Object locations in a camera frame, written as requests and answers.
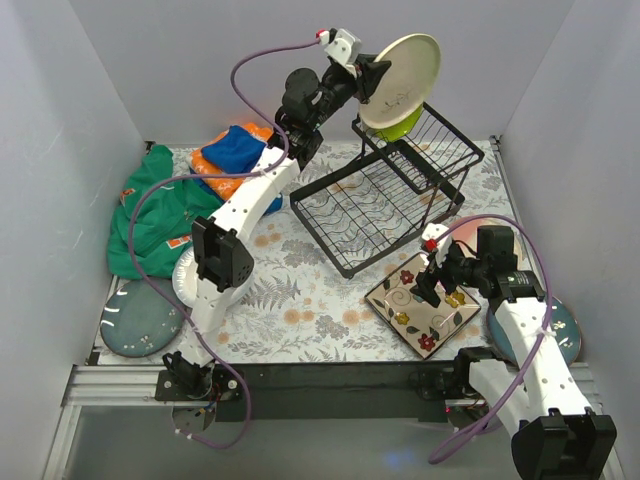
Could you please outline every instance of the white wall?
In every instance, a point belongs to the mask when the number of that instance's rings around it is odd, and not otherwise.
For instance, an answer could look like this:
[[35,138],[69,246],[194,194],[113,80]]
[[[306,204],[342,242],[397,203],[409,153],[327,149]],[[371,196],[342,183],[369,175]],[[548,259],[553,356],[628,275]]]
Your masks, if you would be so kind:
[[42,475],[142,139],[67,0],[0,2],[0,478]]
[[[300,43],[345,27],[364,51],[427,32],[440,42],[441,77],[430,102],[472,138],[504,131],[573,0],[71,0],[116,90],[145,139],[198,143],[251,118],[229,73],[260,48]],[[324,52],[279,54],[247,65],[240,84],[275,113],[295,68],[319,74]],[[355,138],[352,100],[323,127]]]
[[582,326],[629,479],[640,478],[638,25],[633,0],[576,2],[503,137],[523,222]]

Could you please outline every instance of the square plate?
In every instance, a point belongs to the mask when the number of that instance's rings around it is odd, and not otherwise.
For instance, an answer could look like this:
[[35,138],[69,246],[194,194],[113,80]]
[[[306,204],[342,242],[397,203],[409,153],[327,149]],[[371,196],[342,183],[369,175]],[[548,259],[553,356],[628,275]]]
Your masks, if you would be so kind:
[[411,293],[416,276],[425,267],[422,255],[417,253],[394,270],[365,299],[380,318],[426,359],[463,328],[480,311],[480,305],[461,287],[447,296],[438,284],[436,292],[442,300],[438,308]]

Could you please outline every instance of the blue cloth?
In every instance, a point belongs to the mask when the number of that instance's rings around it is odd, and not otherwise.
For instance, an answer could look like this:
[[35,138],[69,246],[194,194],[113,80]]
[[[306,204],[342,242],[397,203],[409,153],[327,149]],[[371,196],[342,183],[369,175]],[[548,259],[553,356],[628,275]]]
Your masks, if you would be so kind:
[[[189,172],[190,173],[196,173],[195,170],[193,170],[193,168],[189,168]],[[224,203],[224,201],[218,196],[218,194],[216,193],[216,191],[211,188],[207,182],[205,182],[203,179],[201,178],[194,178],[193,179],[194,182],[196,182],[196,185],[198,185],[200,188],[202,188],[205,192],[207,192],[209,195],[214,195],[216,198],[218,198],[222,203]],[[274,213],[277,212],[278,210],[280,210],[282,208],[282,194],[278,195],[273,202],[271,202],[271,205],[269,205],[269,208],[267,208],[267,211],[264,212],[265,215],[269,215],[270,213]]]
[[265,144],[238,125],[213,145],[202,149],[204,159],[226,173],[245,173],[256,166]]

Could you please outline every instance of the white plate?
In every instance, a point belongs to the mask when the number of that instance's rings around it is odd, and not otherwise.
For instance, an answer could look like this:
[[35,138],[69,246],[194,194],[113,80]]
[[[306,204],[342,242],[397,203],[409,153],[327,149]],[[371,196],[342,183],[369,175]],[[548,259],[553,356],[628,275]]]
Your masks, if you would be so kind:
[[360,105],[360,118],[369,127],[392,127],[415,112],[431,93],[440,71],[440,47],[435,38],[414,33],[396,40],[376,62],[391,60],[369,103]]

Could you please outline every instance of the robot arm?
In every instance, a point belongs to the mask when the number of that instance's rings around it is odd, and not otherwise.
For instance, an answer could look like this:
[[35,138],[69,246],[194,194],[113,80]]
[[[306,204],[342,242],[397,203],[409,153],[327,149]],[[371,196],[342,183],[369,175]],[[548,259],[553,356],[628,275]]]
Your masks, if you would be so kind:
[[[429,225],[423,234],[428,252],[426,268],[412,289],[437,307],[438,283],[447,294],[458,285],[478,288],[504,329],[522,366],[542,332],[547,309],[535,274],[517,269],[514,234],[506,226],[478,227],[477,252],[462,252],[442,225]],[[597,479],[616,438],[611,417],[596,415],[578,389],[550,332],[498,417],[509,432],[514,463],[523,479]],[[461,350],[456,358],[461,381],[495,405],[515,374],[485,349]]]
[[[318,32],[331,65],[318,80],[308,68],[295,70],[285,82],[282,107],[276,114],[290,143],[288,158],[268,175],[246,179],[233,197],[209,219],[193,224],[193,246],[198,264],[198,293],[192,319],[207,343],[217,337],[235,289],[253,271],[253,258],[245,248],[258,220],[282,189],[313,158],[322,135],[318,128],[351,97],[366,103],[391,62],[374,62],[360,54],[360,40],[347,30]],[[282,139],[274,132],[254,172],[274,164],[282,155]],[[189,331],[182,357],[205,365],[211,356]]]

